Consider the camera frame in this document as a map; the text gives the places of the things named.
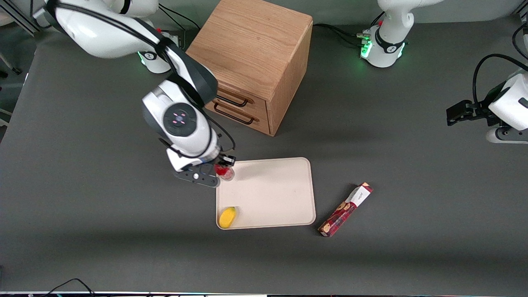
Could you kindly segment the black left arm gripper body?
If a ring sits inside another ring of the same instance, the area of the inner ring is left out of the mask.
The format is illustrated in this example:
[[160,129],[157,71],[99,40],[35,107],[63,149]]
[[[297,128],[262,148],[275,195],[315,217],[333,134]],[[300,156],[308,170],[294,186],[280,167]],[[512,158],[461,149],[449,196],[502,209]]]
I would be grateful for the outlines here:
[[490,104],[496,101],[498,97],[498,94],[487,94],[484,100],[478,101],[477,96],[474,95],[474,112],[470,120],[485,119],[489,127],[499,125],[502,121],[490,110]]

